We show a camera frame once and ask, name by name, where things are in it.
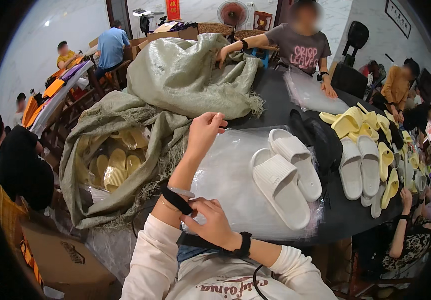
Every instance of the yellow shirt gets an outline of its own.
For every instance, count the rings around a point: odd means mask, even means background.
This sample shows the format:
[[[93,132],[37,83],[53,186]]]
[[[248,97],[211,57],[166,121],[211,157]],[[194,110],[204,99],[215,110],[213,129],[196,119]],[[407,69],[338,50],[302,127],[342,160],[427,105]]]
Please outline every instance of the yellow shirt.
[[[410,83],[402,76],[402,68],[393,66],[389,70],[387,81],[380,92],[387,99],[387,102],[394,103],[397,110],[404,110],[409,94]]]
[[[65,56],[59,55],[59,58],[57,58],[57,68],[59,68],[59,63],[60,62],[67,62],[68,60],[70,60],[73,56],[75,56],[75,52],[72,50],[69,50],[68,54]]]

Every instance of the electric fan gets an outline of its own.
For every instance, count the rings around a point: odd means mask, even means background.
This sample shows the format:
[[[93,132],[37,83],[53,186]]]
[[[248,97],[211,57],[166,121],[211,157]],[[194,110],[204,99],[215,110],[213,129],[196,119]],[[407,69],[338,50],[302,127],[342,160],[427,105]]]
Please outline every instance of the electric fan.
[[[226,1],[219,6],[217,10],[219,21],[225,25],[232,27],[232,33],[229,41],[234,43],[236,29],[246,24],[249,19],[249,10],[242,2],[239,1]]]

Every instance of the white long-sleeve shirt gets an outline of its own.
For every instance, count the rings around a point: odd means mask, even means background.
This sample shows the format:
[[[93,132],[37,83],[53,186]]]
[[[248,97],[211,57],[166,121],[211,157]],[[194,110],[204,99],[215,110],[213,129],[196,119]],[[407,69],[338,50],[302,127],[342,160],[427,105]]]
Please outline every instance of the white long-sleeve shirt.
[[[201,254],[184,261],[177,272],[177,240],[182,231],[151,214],[139,232],[122,299],[256,299],[256,267],[240,259],[222,260]],[[278,274],[278,280],[271,277]],[[321,273],[299,249],[282,246],[270,268],[257,273],[260,291],[267,299],[337,299]]]

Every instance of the blue shirt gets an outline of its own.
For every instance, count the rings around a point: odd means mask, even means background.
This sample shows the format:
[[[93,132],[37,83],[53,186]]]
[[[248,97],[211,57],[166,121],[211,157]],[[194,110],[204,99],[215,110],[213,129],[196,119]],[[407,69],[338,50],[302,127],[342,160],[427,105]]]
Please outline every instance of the blue shirt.
[[[99,36],[97,50],[101,52],[99,67],[109,69],[122,63],[124,45],[129,46],[127,33],[119,28],[110,28]]]

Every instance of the black table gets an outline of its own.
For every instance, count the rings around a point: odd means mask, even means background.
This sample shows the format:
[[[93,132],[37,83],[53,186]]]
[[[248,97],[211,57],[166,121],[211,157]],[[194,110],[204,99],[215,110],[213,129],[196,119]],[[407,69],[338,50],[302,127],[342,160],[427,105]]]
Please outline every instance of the black table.
[[[254,81],[254,90],[266,102],[263,115],[257,119],[250,115],[232,120],[229,127],[234,129],[247,129],[258,127],[269,127],[290,124],[290,111],[301,108],[290,102],[286,84],[282,77],[283,72],[272,69],[260,69]],[[349,107],[361,103],[368,111],[376,111],[384,116],[384,113],[371,104],[345,93],[335,90],[341,100]],[[301,113],[302,119],[307,117],[318,118],[319,112],[307,111]],[[323,222],[318,228],[317,236],[307,241],[267,241],[275,244],[284,244],[295,247],[312,246],[316,244],[328,244],[338,240],[350,238],[358,233],[367,231],[377,225],[394,219],[402,213],[403,205],[399,193],[391,199],[389,206],[382,210],[380,217],[372,218],[371,208],[363,207],[360,200],[351,201],[344,195],[342,182],[339,174],[328,183],[330,205],[326,203],[324,208]],[[182,239],[184,245],[210,248],[211,244],[200,237],[185,235]]]

